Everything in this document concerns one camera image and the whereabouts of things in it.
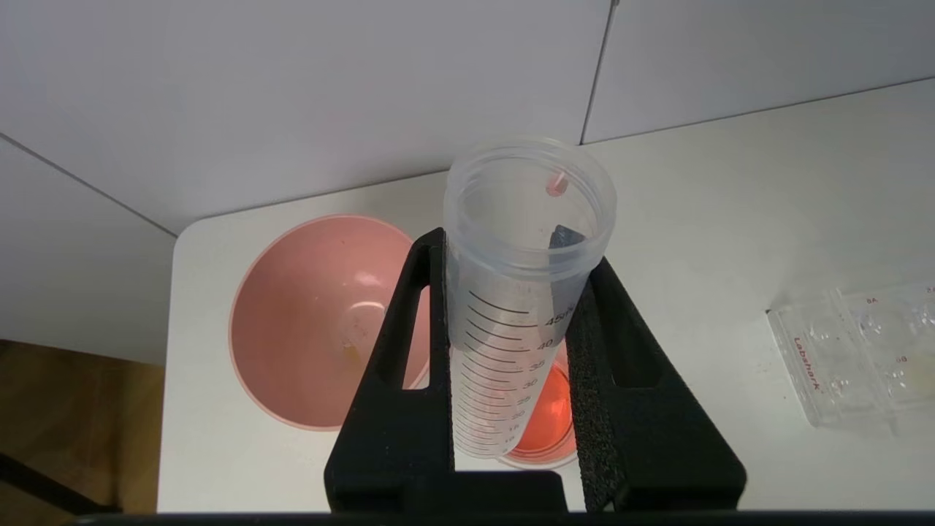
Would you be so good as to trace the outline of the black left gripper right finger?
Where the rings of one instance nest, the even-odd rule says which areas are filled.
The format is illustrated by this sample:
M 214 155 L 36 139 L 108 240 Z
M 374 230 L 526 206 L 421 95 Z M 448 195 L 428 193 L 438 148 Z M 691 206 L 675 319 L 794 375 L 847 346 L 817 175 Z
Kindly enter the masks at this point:
M 607 259 L 588 273 L 565 350 L 588 512 L 737 508 L 744 464 Z

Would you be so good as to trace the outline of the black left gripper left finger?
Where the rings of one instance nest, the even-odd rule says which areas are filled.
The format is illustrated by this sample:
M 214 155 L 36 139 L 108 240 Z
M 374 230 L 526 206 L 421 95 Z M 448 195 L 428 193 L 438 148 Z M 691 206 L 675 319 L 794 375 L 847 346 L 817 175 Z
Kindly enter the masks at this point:
M 454 475 L 443 229 L 408 251 L 370 362 L 324 469 L 336 514 L 439 514 Z M 430 383 L 404 389 L 421 293 L 430 293 Z

